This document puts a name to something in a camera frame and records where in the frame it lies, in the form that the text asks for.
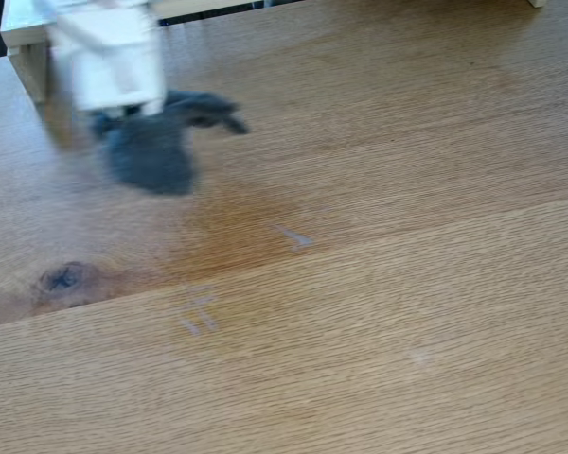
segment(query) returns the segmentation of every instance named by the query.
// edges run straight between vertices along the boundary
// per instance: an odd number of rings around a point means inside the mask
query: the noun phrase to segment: wooden board
[[[212,9],[236,7],[247,3],[251,2],[247,0],[160,0],[151,7],[159,17],[168,19],[169,17],[195,14],[196,12],[205,12]]]
[[[386,3],[167,28],[183,199],[0,60],[0,454],[568,454],[568,1]]]
[[[10,64],[34,102],[44,102],[46,97],[48,52],[46,43],[9,49]]]

